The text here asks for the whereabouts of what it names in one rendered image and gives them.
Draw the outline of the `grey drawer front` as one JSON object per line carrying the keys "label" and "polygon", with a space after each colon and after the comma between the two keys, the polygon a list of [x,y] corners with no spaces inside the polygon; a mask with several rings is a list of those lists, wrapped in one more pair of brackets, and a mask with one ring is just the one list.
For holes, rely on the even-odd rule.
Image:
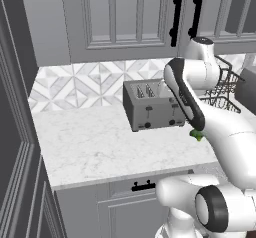
{"label": "grey drawer front", "polygon": [[193,173],[194,173],[194,171],[192,169],[188,169],[188,170],[182,170],[182,171],[177,171],[177,172],[170,172],[170,173],[157,174],[157,175],[131,178],[131,179],[127,179],[127,180],[111,182],[109,184],[109,197],[116,198],[116,197],[121,197],[121,196],[125,196],[125,195],[131,195],[133,193],[139,194],[139,193],[144,193],[146,191],[153,191],[155,189],[154,188],[154,189],[149,189],[149,190],[133,192],[131,190],[131,187],[134,185],[135,182],[137,182],[139,185],[141,185],[141,184],[145,184],[147,180],[150,180],[152,183],[157,184],[159,180],[166,178],[166,177],[187,175],[187,174],[193,174]]}

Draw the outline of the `grey four-slot toaster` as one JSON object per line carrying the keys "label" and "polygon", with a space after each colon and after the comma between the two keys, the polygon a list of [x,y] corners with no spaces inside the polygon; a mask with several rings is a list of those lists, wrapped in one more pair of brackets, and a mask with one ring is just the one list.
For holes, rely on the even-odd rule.
{"label": "grey four-slot toaster", "polygon": [[185,115],[173,94],[167,91],[159,96],[162,84],[162,79],[123,82],[123,107],[133,132],[185,124]]}

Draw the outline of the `green vegetable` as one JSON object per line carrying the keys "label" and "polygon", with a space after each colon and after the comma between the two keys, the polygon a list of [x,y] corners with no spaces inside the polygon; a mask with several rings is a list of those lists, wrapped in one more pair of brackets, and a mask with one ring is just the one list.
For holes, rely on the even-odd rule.
{"label": "green vegetable", "polygon": [[201,131],[198,131],[196,129],[192,129],[190,132],[189,132],[189,135],[191,137],[194,137],[198,142],[200,142],[202,140],[202,138],[204,137],[204,135],[202,134]]}

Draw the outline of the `grey base cupboard door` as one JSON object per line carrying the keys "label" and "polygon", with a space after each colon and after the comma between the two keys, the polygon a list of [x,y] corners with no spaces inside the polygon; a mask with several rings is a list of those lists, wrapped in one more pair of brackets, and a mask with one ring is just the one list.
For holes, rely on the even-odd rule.
{"label": "grey base cupboard door", "polygon": [[149,193],[101,201],[98,214],[102,238],[154,238],[168,208]]}

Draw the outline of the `tall dark grey cupboard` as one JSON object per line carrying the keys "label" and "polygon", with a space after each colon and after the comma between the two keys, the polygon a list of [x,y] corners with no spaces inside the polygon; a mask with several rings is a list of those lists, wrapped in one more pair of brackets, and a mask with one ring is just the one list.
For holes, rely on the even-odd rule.
{"label": "tall dark grey cupboard", "polygon": [[28,103],[37,71],[23,0],[0,0],[0,238],[67,238]]}

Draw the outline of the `dark grey appliance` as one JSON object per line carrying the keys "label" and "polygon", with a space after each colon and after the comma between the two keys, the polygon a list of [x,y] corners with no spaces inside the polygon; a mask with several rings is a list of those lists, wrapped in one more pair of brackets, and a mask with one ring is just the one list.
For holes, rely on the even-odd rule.
{"label": "dark grey appliance", "polygon": [[245,68],[241,72],[235,99],[251,112],[256,112],[256,71]]}

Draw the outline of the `grey wall cupboard door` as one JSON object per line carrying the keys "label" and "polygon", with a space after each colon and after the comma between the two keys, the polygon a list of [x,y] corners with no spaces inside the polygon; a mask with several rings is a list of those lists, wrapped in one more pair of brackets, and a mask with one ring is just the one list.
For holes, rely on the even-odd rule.
{"label": "grey wall cupboard door", "polygon": [[173,0],[63,0],[70,60],[173,57]]}
{"label": "grey wall cupboard door", "polygon": [[[195,5],[184,0],[178,53],[190,41]],[[256,53],[256,0],[203,0],[197,36],[211,39],[217,55]]]}

